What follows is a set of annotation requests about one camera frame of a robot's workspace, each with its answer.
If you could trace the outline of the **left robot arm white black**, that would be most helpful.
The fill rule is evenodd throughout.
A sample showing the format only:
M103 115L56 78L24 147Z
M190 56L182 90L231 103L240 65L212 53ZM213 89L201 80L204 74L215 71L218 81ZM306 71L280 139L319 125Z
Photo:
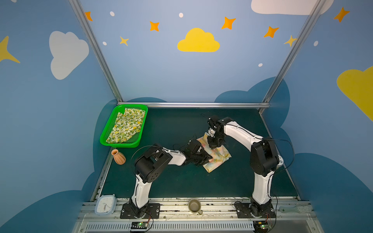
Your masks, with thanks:
M144 211L147 208L152 183L168 165L195 164L203 166L213 159L201 143L196 140L190 142L183 151L170 150L157 143L146 146L146 148L147 151L137 158L134 163L136 185L130 204L136 211Z

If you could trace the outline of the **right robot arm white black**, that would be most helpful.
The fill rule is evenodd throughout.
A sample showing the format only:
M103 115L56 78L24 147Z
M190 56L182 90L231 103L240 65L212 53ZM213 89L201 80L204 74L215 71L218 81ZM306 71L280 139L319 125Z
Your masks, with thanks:
M250 166L254 171L252 202L257 207L269 205L272 177L281 163L274 140L250 132L230 117L219 119L217 116L211 116L208 118L208 124L210 135L207 141L211 149L224 145L224 138L229 136L249 150Z

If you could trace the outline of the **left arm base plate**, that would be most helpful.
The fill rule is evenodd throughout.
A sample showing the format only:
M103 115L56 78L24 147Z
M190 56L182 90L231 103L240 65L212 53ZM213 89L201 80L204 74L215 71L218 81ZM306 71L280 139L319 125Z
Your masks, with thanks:
M159 203L150 203L146 206L146 209L137 210L130 203L125 203L122 206L120 212L120 219L145 219L153 218L158 219L160 214L160 204Z

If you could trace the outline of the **pastel floral skirt pink flowers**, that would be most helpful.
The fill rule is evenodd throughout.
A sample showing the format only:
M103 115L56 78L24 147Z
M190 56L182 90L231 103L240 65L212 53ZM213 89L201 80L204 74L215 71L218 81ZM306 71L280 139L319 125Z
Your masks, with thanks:
M221 146L219 148L211 149L209 147L207 137L209 136L208 133L205 133L203 137L197 139L203 146L204 150L212 157L209 162L203 167L208 173L211 173L213 170L217 169L220 165L222 165L225 161L231 158L231 154L226 149L225 146Z

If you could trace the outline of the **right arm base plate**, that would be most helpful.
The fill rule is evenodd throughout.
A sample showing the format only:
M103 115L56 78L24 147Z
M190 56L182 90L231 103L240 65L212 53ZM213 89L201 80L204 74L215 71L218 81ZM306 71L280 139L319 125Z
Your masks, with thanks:
M235 202L234 207L238 218L276 218L275 208L271 202L263 205Z

